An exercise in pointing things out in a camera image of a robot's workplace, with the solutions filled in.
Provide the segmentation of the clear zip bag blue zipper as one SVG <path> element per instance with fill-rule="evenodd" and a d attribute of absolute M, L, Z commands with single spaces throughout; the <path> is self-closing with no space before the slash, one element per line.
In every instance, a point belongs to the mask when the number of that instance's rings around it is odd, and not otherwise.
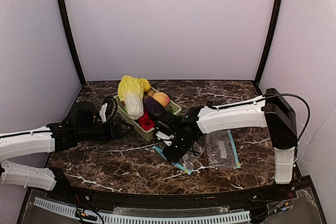
<path fill-rule="evenodd" d="M 201 145 L 194 143 L 192 148 L 187 151 L 187 153 L 177 162 L 173 163 L 169 161 L 163 154 L 162 145 L 152 147 L 157 153 L 159 153 L 166 161 L 168 161 L 173 166 L 177 167 L 184 173 L 191 175 L 194 171 L 194 163 L 201 157 L 205 149 Z"/>

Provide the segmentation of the purple eggplant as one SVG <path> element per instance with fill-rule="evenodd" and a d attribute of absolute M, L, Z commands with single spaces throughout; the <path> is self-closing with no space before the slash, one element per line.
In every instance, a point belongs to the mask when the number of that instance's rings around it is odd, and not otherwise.
<path fill-rule="evenodd" d="M 143 104 L 147 114 L 153 120 L 165 111 L 165 107 L 152 97 L 147 97 Z"/>

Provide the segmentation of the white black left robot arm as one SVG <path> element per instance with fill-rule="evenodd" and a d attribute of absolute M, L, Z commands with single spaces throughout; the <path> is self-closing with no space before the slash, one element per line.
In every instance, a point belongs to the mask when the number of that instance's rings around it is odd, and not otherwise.
<path fill-rule="evenodd" d="M 1 184 L 53 191 L 68 180 L 59 168 L 37 168 L 12 162 L 12 158 L 37 153 L 62 152 L 80 142 L 103 143 L 125 137 L 133 125 L 116 118 L 118 104 L 112 97 L 100 110 L 88 101 L 75 103 L 58 123 L 30 131 L 1 134 Z"/>

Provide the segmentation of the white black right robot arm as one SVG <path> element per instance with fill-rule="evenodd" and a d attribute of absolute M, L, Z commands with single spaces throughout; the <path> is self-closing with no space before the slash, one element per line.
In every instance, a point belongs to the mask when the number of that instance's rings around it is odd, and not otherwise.
<path fill-rule="evenodd" d="M 275 182 L 288 184 L 292 180 L 298 134 L 296 113 L 284 97 L 270 88 L 264 95 L 243 102 L 217 106 L 208 102 L 204 106 L 195 106 L 184 116 L 162 112 L 155 123 L 156 137 L 166 146 L 158 152 L 170 163 L 177 164 L 205 134 L 266 127 L 275 150 Z"/>

